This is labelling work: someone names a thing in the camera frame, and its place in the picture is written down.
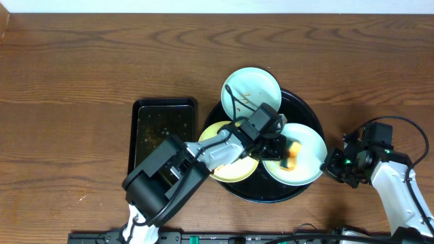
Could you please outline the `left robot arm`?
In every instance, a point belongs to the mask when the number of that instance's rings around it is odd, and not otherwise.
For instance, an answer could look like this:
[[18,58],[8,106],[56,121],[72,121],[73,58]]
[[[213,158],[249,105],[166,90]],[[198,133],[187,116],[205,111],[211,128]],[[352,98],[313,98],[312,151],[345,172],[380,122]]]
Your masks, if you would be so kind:
[[243,122],[223,125],[201,142],[164,140],[122,183],[130,218],[121,236],[126,243],[154,243],[164,225],[192,197],[213,170],[250,155],[262,156],[268,142],[282,139],[281,122],[264,127]]

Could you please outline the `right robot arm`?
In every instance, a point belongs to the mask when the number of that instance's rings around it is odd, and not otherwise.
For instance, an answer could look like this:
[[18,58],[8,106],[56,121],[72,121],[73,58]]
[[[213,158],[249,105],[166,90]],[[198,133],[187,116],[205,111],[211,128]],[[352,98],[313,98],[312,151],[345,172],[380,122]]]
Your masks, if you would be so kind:
[[379,194],[391,235],[401,243],[433,242],[431,214],[410,168],[410,158],[391,149],[371,148],[345,152],[335,148],[321,171],[352,188],[369,184]]

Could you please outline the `yellow plate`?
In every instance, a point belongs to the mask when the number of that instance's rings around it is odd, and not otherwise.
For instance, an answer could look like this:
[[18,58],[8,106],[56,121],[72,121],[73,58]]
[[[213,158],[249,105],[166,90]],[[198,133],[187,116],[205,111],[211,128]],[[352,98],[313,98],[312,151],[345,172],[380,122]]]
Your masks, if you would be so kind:
[[[207,140],[216,136],[218,130],[226,124],[229,124],[229,121],[220,121],[210,125],[202,132],[199,141]],[[251,157],[245,157],[243,159],[238,159],[232,164],[217,167],[210,176],[220,182],[240,182],[252,175],[258,167],[258,164],[258,160]]]

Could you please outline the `green and yellow sponge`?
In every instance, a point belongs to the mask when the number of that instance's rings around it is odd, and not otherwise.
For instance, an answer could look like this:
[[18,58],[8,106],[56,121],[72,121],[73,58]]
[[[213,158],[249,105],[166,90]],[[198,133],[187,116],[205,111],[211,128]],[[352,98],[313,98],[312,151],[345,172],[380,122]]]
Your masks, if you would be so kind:
[[284,171],[293,171],[296,169],[296,157],[302,148],[302,144],[298,141],[288,140],[287,149],[284,158],[279,164],[280,168]]

